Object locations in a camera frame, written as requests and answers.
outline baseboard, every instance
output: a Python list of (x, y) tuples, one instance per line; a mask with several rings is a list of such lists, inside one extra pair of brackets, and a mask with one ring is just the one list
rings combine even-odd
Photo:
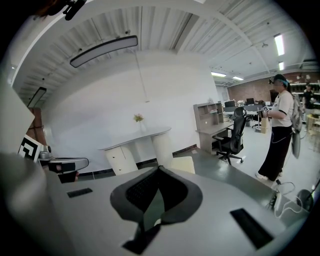
[[(176, 152), (173, 152), (172, 155), (173, 156), (176, 156), (178, 154), (181, 154), (183, 152), (186, 152), (186, 151), (189, 151), (189, 150), (193, 150), (197, 147), (196, 144), (192, 145), (192, 146), (188, 146), (186, 148), (183, 148), (181, 150), (178, 150)], [(153, 163), (156, 163), (157, 162), (157, 159), (156, 158), (153, 158), (153, 159), (150, 159), (150, 160), (146, 160), (146, 161), (142, 161), (142, 162), (137, 162), (136, 163), (136, 166), (138, 167), (141, 167), (142, 165), (146, 165), (146, 164), (153, 164)], [(95, 174), (106, 174), (106, 173), (111, 173), (113, 172), (114, 170), (113, 169), (105, 169), (105, 170), (96, 170), (96, 171), (91, 171), (91, 172), (85, 172), (85, 173), (80, 173), (79, 176), (88, 176), (88, 175), (92, 175), (92, 173), (95, 175)]]

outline table leg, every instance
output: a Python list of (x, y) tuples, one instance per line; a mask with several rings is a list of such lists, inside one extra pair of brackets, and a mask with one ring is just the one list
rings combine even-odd
[(105, 150), (105, 157), (109, 161), (115, 175), (126, 174), (138, 170), (134, 157), (127, 145), (121, 145)]
[(160, 135), (152, 136), (151, 140), (158, 165), (170, 168), (170, 164), (174, 157), (172, 155), (172, 146), (169, 134), (166, 132)]

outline chair base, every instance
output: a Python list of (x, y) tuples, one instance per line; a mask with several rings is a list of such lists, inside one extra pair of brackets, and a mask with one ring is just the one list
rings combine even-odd
[(224, 159), (224, 160), (227, 159), (228, 162), (229, 162), (229, 165), (231, 165), (231, 166), (232, 166), (232, 164), (231, 164), (230, 158), (240, 159), (240, 160), (241, 160), (240, 163), (243, 163), (243, 162), (244, 162), (244, 160), (243, 160), (241, 157), (236, 156), (236, 155), (233, 155), (233, 154), (229, 154), (229, 153), (224, 153), (224, 152), (217, 151), (217, 152), (216, 152), (216, 155), (217, 155), (217, 156), (218, 156), (218, 155), (222, 155), (219, 159)]

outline cream colored stool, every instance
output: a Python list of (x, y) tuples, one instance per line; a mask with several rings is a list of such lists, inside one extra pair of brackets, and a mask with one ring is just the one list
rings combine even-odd
[(194, 161), (191, 156), (173, 158), (170, 168), (195, 174)]

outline chair armrest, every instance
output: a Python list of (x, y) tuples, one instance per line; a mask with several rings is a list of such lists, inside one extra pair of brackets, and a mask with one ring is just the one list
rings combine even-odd
[(219, 136), (213, 136), (212, 138), (216, 139), (217, 141), (223, 141), (224, 140), (224, 138), (221, 138)]

